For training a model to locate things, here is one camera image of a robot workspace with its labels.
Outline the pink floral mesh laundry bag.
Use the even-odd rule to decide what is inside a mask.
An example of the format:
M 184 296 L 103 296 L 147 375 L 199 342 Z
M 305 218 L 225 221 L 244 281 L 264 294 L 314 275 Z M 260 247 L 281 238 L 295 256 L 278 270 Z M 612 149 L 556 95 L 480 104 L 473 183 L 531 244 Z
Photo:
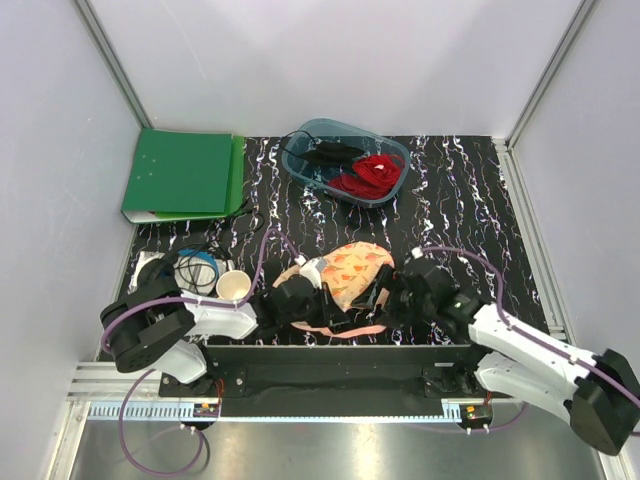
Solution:
M 303 317 L 293 322 L 292 326 L 305 332 L 338 339 L 383 333 L 387 327 L 374 322 L 374 308 L 355 307 L 354 302 L 374 281 L 383 265 L 394 267 L 391 253 L 377 244 L 358 241 L 336 248 L 326 254 L 324 259 L 327 265 L 321 272 L 321 278 L 327 283 L 338 307 L 349 315 L 350 323 L 340 327 L 315 327 Z

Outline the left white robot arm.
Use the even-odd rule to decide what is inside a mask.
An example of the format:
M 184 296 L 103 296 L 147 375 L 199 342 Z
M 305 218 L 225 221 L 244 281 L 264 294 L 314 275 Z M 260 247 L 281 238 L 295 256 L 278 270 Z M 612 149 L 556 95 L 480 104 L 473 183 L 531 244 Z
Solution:
M 188 336 L 222 336 L 242 340 L 269 336 L 284 325 L 305 322 L 314 328 L 350 321 L 326 283 L 314 286 L 295 274 L 277 287 L 262 289 L 247 300 L 201 297 L 163 277 L 107 306 L 100 314 L 102 349 L 121 373 L 155 368 L 175 377 L 190 393 L 208 394 L 216 372 Z

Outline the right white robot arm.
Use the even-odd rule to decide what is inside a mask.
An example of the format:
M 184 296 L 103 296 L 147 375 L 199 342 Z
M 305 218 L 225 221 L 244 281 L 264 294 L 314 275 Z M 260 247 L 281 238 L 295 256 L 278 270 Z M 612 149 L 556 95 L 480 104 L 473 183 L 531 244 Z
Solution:
M 354 306 L 388 295 L 384 319 L 399 326 L 434 320 L 470 362 L 454 371 L 466 396 L 505 394 L 553 414 L 588 446 L 618 455 L 639 424 L 639 380 L 622 354 L 595 354 L 557 340 L 507 314 L 498 301 L 460 288 L 425 257 L 398 270 L 389 264 L 356 270 L 364 282 Z

